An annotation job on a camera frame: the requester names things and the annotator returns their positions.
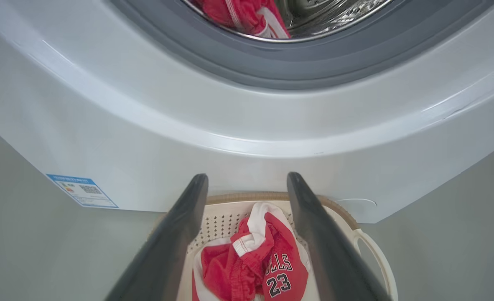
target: washing machine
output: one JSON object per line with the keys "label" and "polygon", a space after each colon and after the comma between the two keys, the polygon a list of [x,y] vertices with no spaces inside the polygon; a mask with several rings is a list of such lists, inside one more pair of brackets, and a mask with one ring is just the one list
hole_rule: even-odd
{"label": "washing machine", "polygon": [[378,222],[494,151],[494,0],[339,3],[272,40],[187,0],[0,0],[0,136],[85,207],[296,171]]}

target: laundry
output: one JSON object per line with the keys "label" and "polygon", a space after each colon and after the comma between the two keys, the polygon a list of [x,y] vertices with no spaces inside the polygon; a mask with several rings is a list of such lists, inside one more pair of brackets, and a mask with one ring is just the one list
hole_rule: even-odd
{"label": "laundry", "polygon": [[290,38],[273,0],[194,0],[223,26],[262,38]]}
{"label": "laundry", "polygon": [[282,210],[259,202],[237,234],[212,240],[195,255],[192,300],[300,301],[310,295],[310,272],[308,254]]}

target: basket rim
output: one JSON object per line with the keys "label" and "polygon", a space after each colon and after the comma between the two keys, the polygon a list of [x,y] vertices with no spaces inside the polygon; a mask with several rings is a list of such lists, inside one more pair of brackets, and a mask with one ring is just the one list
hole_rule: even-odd
{"label": "basket rim", "polygon": [[[326,196],[318,196],[321,204],[341,216],[349,225],[351,230],[360,229],[359,224],[347,210],[342,206],[330,200]],[[290,198],[287,192],[245,192],[245,193],[230,193],[220,194],[218,196],[209,196],[206,200],[206,205],[211,204],[226,204],[230,202],[252,202],[252,201],[289,201]]]}

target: glossy white plastic surface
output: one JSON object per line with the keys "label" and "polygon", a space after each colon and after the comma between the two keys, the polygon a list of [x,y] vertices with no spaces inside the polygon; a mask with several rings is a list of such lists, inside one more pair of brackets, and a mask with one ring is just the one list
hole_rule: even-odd
{"label": "glossy white plastic surface", "polygon": [[376,222],[494,150],[494,8],[392,70],[292,93],[197,70],[105,2],[0,0],[0,135],[121,209],[167,211],[196,173],[219,193],[298,171]]}

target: qr code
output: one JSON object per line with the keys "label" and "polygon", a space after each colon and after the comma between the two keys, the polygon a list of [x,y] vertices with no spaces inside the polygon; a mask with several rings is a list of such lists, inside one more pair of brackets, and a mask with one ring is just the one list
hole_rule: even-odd
{"label": "qr code", "polygon": [[87,193],[102,194],[95,186],[79,185]]}

